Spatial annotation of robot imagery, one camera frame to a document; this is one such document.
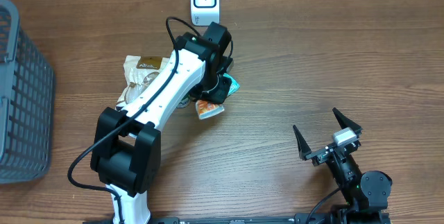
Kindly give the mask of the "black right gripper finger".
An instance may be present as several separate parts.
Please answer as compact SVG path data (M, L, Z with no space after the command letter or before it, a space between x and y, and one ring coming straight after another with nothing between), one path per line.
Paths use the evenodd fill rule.
M293 131L296 136L299 158L305 161L308 159L308 156L311 154L311 148L305 141L304 137L302 136L301 132L296 127L296 125L293 125Z
M336 120L338 121L340 127L342 129L346 129L346 128L350 128L351 130L354 131L354 133L359 136L361 134L362 131L362 127L355 123L353 120L347 118L344 114L342 114L337 108L333 108L332 109Z

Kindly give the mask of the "teal tissue packet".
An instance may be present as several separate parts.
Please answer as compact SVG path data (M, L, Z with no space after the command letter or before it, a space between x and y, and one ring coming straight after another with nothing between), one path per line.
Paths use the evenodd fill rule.
M229 78L231 81L230 89L228 92L228 96L233 95L235 92L237 92L240 88L240 84L229 74L224 74L224 78Z

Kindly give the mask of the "orange white snack packet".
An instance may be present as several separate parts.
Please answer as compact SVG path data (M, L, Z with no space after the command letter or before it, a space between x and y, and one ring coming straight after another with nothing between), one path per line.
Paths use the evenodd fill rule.
M203 100L196 101L196 112L200 120L214 117L225 110L222 104L210 103Z

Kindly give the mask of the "green lid seasoning jar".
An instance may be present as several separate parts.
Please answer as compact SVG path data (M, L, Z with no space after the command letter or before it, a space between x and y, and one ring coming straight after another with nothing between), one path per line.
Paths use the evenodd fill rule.
M178 103L177 108L185 108L191 103L190 96L186 94Z

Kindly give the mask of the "beige brown snack pouch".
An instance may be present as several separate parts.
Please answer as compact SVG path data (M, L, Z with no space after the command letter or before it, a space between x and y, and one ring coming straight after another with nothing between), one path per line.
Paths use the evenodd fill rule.
M117 100L116 109L121 110L124 106L137 99L155 80L168 62L169 58L160 56L127 55L123 64L127 87Z

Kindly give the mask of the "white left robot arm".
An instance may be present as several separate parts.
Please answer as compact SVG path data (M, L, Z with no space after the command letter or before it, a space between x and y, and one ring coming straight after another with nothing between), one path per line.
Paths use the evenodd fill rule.
M224 52L231 46L228 29L215 22L203 35L178 36L168 64L142 94L121 110L101 113L90 166L112 195L111 223L149 223L147 191L160 168L162 129L186 96L225 101L232 58Z

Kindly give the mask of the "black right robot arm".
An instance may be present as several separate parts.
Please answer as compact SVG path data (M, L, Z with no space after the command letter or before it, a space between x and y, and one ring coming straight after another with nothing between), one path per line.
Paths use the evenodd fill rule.
M299 158L311 160L314 166L326 164L337 188L320 200L309 214L296 214L301 223L390 223L388 197L393 181L382 171L361 172L352 153L361 146L362 127L343 115L337 108L332 109L341 129L332 135L332 143L312 151L296 126L293 131L298 145ZM334 205L330 212L317 214L318 209L336 193L342 193L346 204Z

